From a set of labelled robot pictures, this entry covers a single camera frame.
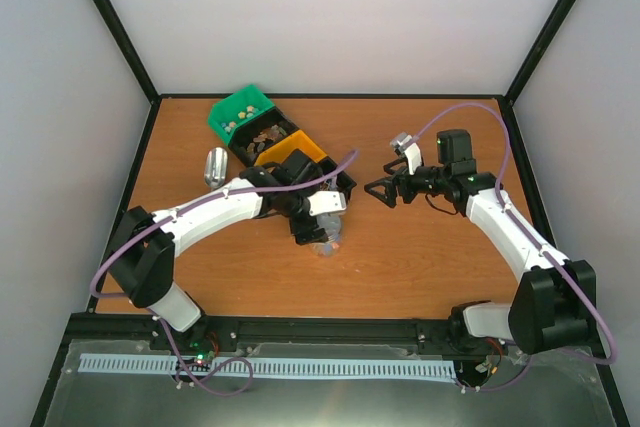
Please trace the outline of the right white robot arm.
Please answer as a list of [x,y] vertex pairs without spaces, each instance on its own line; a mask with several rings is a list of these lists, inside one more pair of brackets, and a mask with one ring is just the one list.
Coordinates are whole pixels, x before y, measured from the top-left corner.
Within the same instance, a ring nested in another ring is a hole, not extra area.
[[453,342],[495,338],[513,342],[527,354],[581,345],[596,334],[589,311],[596,277],[585,261],[572,261],[551,246],[511,202],[500,181],[480,172],[471,136],[463,129],[436,135],[438,163],[424,164],[413,138],[401,133],[390,143],[397,160],[384,165],[385,177],[365,191],[389,207],[417,196],[443,196],[453,211],[469,219],[491,241],[518,282],[513,301],[479,301],[452,309]]

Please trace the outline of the black popsicle candy bin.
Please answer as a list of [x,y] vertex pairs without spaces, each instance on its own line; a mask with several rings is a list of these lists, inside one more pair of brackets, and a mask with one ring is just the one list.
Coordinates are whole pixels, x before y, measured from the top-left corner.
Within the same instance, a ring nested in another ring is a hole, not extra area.
[[235,127],[228,149],[244,166],[252,166],[260,154],[283,141],[299,127],[277,107],[246,119]]

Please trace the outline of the round metal lid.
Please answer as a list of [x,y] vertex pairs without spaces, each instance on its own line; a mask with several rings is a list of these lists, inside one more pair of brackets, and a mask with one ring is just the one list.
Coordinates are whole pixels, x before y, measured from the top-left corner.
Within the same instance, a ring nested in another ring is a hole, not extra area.
[[326,236],[326,242],[338,242],[341,237],[343,222],[338,214],[321,214],[316,217],[318,226],[321,227]]

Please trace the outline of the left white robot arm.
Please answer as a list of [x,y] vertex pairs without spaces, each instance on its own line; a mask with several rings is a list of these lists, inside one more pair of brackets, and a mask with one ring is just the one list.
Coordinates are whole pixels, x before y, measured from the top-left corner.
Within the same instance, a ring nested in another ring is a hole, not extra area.
[[303,166],[301,152],[283,164],[252,166],[192,201],[152,213],[130,209],[122,218],[100,272],[110,274],[131,304],[164,321],[186,349],[208,337],[202,308],[178,284],[174,264],[200,241],[234,224],[275,213],[288,219],[299,245],[325,242],[328,219],[346,208],[344,195]]

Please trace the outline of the metal scoop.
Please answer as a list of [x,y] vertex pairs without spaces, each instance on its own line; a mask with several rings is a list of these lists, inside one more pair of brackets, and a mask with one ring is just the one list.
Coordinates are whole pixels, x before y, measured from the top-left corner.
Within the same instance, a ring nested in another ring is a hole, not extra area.
[[228,167],[228,153],[222,147],[211,149],[205,161],[204,182],[211,189],[216,190],[225,184]]

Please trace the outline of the clear plastic jar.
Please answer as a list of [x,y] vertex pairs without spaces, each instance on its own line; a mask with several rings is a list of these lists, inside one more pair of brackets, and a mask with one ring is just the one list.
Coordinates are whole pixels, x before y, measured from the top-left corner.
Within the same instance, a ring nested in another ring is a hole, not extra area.
[[342,238],[342,232],[341,232],[340,240],[338,242],[324,241],[319,243],[313,243],[311,245],[311,250],[318,256],[330,257],[338,252],[341,246],[341,238]]

